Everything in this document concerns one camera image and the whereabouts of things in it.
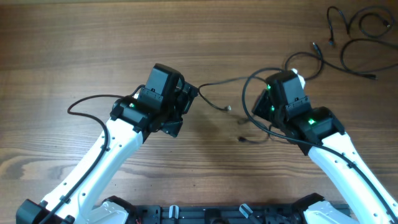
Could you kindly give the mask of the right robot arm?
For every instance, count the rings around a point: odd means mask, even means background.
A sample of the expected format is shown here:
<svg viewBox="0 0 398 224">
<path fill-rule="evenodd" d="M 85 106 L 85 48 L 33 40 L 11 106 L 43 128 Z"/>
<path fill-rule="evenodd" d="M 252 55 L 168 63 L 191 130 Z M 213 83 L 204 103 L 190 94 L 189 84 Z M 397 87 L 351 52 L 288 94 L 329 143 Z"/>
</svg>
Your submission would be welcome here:
<svg viewBox="0 0 398 224">
<path fill-rule="evenodd" d="M 326 107 L 314 108 L 304 93 L 305 80 L 295 70 L 278 70 L 247 114 L 280 130 L 277 137 L 297 145 L 328 176 L 356 215 L 335 212 L 316 194 L 301 199 L 297 210 L 305 223 L 397 223 L 397 201 L 382 186 L 355 149 L 342 123 Z"/>
</svg>

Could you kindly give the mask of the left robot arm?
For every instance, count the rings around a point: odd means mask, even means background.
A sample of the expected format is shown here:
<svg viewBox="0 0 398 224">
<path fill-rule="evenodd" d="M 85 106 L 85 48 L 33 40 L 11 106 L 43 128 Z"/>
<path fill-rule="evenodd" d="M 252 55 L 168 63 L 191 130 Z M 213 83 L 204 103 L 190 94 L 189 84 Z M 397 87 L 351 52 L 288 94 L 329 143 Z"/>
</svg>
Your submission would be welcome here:
<svg viewBox="0 0 398 224">
<path fill-rule="evenodd" d="M 197 87 L 166 65 L 153 66 L 146 84 L 133 93 L 116 96 L 107 122 L 95 116 L 103 131 L 69 175 L 40 203 L 25 200 L 17 223 L 137 223 L 135 206 L 118 197 L 97 199 L 121 165 L 151 133 L 177 137 L 182 116 L 198 95 Z"/>
</svg>

